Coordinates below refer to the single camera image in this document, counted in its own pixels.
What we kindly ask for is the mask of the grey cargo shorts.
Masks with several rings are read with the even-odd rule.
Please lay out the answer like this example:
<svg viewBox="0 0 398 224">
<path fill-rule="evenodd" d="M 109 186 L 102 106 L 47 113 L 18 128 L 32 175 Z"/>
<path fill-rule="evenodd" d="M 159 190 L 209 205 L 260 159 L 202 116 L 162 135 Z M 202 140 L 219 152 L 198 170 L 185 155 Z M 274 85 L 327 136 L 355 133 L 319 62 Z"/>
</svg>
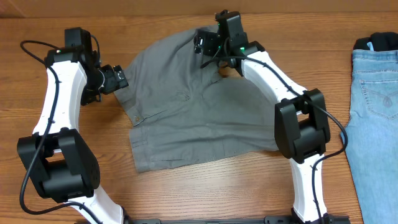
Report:
<svg viewBox="0 0 398 224">
<path fill-rule="evenodd" d="M 173 169 L 252 151 L 276 151 L 274 101 L 244 78 L 223 78 L 194 52 L 196 29 L 139 53 L 116 98 L 132 122 L 138 172 Z"/>
</svg>

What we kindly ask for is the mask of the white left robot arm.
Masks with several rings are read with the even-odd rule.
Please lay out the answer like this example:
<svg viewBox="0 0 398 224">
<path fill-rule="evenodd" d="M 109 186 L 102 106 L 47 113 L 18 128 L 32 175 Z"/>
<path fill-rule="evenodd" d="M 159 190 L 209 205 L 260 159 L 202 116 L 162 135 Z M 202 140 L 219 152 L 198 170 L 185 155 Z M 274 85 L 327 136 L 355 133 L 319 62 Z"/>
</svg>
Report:
<svg viewBox="0 0 398 224">
<path fill-rule="evenodd" d="M 31 215 L 72 207 L 88 223 L 129 223 L 125 209 L 100 185 L 98 161 L 79 132 L 81 106 L 128 86 L 122 68 L 101 64 L 98 40 L 81 27 L 65 30 L 39 62 L 47 72 L 44 106 L 17 153 L 26 169 L 19 203 Z"/>
</svg>

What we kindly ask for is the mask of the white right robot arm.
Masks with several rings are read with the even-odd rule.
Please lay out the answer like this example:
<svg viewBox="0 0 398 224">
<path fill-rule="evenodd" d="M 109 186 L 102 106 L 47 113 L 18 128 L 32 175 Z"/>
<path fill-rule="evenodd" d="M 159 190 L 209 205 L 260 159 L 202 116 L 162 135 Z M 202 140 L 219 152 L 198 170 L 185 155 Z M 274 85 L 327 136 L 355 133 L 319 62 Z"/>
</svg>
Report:
<svg viewBox="0 0 398 224">
<path fill-rule="evenodd" d="M 216 32 L 198 30 L 194 51 L 226 62 L 274 104 L 274 138 L 290 162 L 295 199 L 290 223 L 331 223 L 322 189 L 322 160 L 330 141 L 325 99 L 291 80 L 257 41 L 249 41 L 238 11 L 217 13 Z"/>
</svg>

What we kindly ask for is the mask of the black garment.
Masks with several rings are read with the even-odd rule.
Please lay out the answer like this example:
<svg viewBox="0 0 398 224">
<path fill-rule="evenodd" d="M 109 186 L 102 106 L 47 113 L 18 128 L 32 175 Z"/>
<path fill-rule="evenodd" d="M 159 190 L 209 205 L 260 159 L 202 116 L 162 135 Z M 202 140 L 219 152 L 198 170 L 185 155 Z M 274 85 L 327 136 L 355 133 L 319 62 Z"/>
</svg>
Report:
<svg viewBox="0 0 398 224">
<path fill-rule="evenodd" d="M 397 33 L 375 32 L 370 37 L 358 39 L 354 50 L 370 50 L 376 52 L 397 50 Z"/>
</svg>

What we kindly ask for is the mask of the light blue denim jeans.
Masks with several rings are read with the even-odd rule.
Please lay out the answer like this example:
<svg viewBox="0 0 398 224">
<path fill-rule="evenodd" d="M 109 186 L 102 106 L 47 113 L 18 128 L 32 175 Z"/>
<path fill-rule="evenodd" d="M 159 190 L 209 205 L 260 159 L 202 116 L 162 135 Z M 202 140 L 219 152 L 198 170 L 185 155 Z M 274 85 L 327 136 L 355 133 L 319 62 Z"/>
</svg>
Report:
<svg viewBox="0 0 398 224">
<path fill-rule="evenodd" d="M 354 50 L 346 156 L 364 223 L 397 223 L 397 51 Z"/>
</svg>

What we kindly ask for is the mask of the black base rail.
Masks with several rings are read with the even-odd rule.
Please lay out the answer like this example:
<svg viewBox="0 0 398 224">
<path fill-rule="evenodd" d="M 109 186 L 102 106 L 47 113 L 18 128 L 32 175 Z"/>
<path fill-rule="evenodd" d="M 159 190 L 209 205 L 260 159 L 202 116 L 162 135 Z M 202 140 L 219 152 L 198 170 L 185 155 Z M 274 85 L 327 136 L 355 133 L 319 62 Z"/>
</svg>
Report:
<svg viewBox="0 0 398 224">
<path fill-rule="evenodd" d="M 292 216 L 266 216 L 262 219 L 229 219 L 229 220 L 159 220 L 142 219 L 131 220 L 130 218 L 123 223 L 128 224 L 294 224 L 300 223 Z M 350 224 L 349 217 L 337 217 L 327 215 L 324 223 L 327 224 Z"/>
</svg>

